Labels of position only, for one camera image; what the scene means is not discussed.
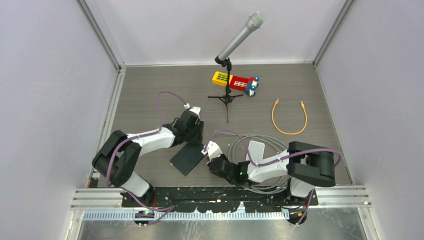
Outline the black network switch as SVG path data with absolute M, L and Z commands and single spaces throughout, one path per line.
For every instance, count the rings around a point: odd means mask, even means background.
M 205 157 L 201 143 L 187 143 L 169 161 L 180 173 L 187 176 L 194 167 Z

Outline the white network switch box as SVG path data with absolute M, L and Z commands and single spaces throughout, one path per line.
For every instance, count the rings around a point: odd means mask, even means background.
M 265 144 L 262 142 L 251 140 L 248 144 L 248 151 L 252 160 L 258 164 L 262 161 L 265 152 Z

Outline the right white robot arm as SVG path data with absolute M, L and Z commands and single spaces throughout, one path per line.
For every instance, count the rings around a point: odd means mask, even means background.
M 285 198 L 291 205 L 299 205 L 316 187 L 336 185 L 334 149 L 292 141 L 288 149 L 264 158 L 265 145 L 251 141 L 246 160 L 233 163 L 213 141 L 201 151 L 207 157 L 209 171 L 231 185 L 251 188 L 272 178 L 289 177 Z

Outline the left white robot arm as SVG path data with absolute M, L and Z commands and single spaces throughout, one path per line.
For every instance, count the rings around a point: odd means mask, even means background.
M 152 186 L 134 171 L 138 158 L 183 143 L 200 144 L 203 140 L 204 127 L 200 112 L 200 107 L 191 107 L 184 110 L 174 122 L 147 132 L 137 134 L 125 134 L 121 130 L 112 132 L 93 158 L 93 168 L 106 177 L 113 186 L 134 194 L 135 202 L 141 207 L 148 207 L 154 199 L 150 191 Z

